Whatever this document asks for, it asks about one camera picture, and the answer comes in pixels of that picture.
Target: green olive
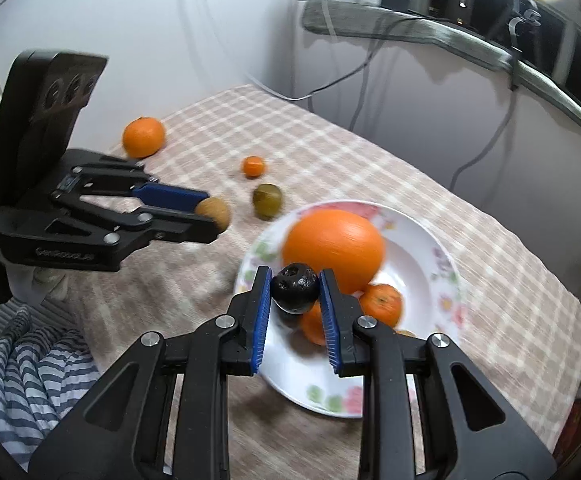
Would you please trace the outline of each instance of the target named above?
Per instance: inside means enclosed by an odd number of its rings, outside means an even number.
[[[282,209],[282,190],[272,184],[260,184],[253,192],[253,205],[257,215],[264,220],[274,218]]]

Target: table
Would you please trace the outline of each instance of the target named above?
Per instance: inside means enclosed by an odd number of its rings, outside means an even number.
[[[267,226],[253,215],[251,194],[270,182],[284,191],[286,211],[370,200],[430,229],[459,267],[462,349],[555,446],[581,377],[581,306],[514,234],[396,156],[253,86],[220,92],[164,123],[167,146],[146,171],[222,196],[233,222],[208,246],[153,242],[120,272],[71,273],[68,304],[101,371],[148,330],[170,337],[225,312],[241,257]],[[253,154],[269,170],[246,180],[240,162]],[[228,384],[234,479],[356,478],[359,421],[303,410],[260,378]]]

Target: tablecloth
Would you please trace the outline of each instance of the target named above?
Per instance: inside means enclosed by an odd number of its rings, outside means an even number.
[[[72,273],[68,304],[101,371],[148,330],[174,336],[225,312],[241,258],[268,225],[253,215],[251,194],[270,182],[283,189],[286,211],[363,199],[431,230],[459,267],[461,348],[555,446],[581,377],[581,306],[513,233],[368,140],[252,86],[220,92],[164,123],[167,145],[146,160],[146,171],[222,196],[233,222],[208,246],[153,242],[120,272]],[[259,180],[239,170],[253,154],[268,164]],[[307,412],[260,378],[228,384],[233,478],[356,478],[358,421]]]

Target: black olive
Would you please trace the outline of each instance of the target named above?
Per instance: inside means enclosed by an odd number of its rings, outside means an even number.
[[[290,264],[272,279],[270,293],[285,312],[304,314],[319,299],[319,278],[306,264]]]

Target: floral plate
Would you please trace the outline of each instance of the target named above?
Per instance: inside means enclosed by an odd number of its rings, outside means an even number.
[[[409,330],[422,339],[443,332],[461,343],[465,309],[457,268],[448,252],[412,218],[370,202],[321,202],[293,211],[271,224],[246,253],[235,293],[250,290],[260,265],[269,266],[273,274],[279,272],[280,251],[290,227],[302,216],[323,208],[351,211],[380,230],[386,254],[373,283],[388,283],[403,295],[403,314],[396,328]],[[362,378],[337,377],[325,348],[310,343],[296,320],[288,318],[273,303],[259,373],[283,396],[304,408],[324,415],[360,417]],[[412,398],[411,378],[409,387]]]

